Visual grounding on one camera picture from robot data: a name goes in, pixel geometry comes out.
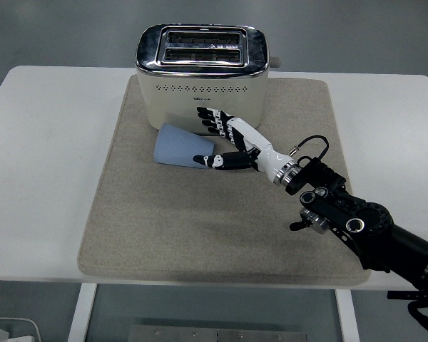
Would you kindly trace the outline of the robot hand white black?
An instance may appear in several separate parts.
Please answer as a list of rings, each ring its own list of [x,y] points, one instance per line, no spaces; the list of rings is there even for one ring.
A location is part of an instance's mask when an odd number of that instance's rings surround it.
[[[196,155],[193,161],[216,170],[253,168],[273,182],[292,158],[274,150],[271,142],[243,119],[214,108],[198,107],[198,117],[210,133],[224,137],[236,150],[219,155]]]

